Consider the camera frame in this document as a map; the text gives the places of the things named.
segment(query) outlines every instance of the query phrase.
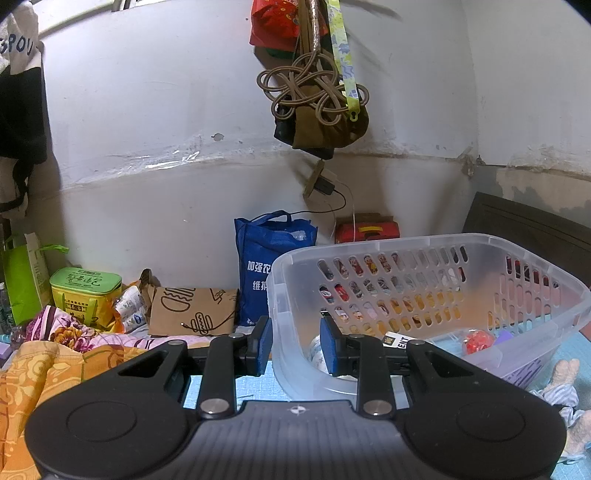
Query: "transparent plastic basket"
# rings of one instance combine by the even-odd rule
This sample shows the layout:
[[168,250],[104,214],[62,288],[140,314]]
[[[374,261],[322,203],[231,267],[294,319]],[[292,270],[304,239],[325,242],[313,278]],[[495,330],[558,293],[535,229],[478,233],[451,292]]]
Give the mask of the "transparent plastic basket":
[[324,309],[343,332],[379,337],[385,330],[420,339],[463,328],[509,330],[512,339],[465,360],[523,388],[591,310],[581,281],[477,233],[295,250],[275,260],[267,289],[273,370],[296,400],[355,397],[356,381],[331,377],[307,359]]

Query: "green shopping bag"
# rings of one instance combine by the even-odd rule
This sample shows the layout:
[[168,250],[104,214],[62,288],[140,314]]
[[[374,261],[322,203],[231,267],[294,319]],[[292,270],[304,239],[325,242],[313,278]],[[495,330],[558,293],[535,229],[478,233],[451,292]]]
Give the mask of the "green shopping bag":
[[36,234],[26,233],[24,245],[2,252],[4,278],[17,325],[35,318],[51,303],[51,285],[43,251],[54,249],[63,253],[68,250],[61,245],[41,247]]

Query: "red box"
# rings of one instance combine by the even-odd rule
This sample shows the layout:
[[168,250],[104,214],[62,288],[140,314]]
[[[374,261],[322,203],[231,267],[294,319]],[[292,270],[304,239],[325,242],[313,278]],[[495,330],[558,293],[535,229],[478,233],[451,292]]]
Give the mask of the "red box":
[[[400,238],[400,230],[396,222],[361,222],[355,224],[355,241],[386,240]],[[353,223],[341,223],[335,232],[335,243],[345,244],[353,241]]]

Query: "circular pad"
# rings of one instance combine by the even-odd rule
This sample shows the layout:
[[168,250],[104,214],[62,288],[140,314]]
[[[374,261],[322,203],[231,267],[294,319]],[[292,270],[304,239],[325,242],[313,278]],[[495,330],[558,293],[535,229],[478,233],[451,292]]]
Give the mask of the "circular pad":
[[186,435],[184,411],[165,393],[78,387],[39,405],[25,428],[43,474],[89,480],[135,477],[163,466]]
[[515,390],[426,395],[409,410],[404,434],[425,463],[454,478],[548,474],[564,448],[564,422],[543,400]]
[[460,408],[456,421],[464,433],[486,442],[506,442],[525,428],[521,413],[502,403],[470,403]]
[[137,421],[124,403],[95,401],[75,409],[67,419],[70,433],[87,442],[108,442],[129,433]]

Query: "floral blanket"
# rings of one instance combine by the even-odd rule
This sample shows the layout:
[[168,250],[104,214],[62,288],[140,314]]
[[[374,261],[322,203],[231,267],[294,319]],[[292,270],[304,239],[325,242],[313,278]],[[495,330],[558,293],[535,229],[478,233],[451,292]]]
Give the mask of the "floral blanket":
[[41,478],[24,440],[37,405],[144,352],[103,345],[80,353],[55,342],[23,343],[8,370],[0,372],[0,480]]
[[162,338],[137,338],[123,333],[102,333],[88,327],[63,310],[48,305],[27,325],[25,341],[49,340],[85,353],[100,345],[121,345],[149,350],[170,340],[184,340],[189,348],[209,345],[213,337],[175,335]]

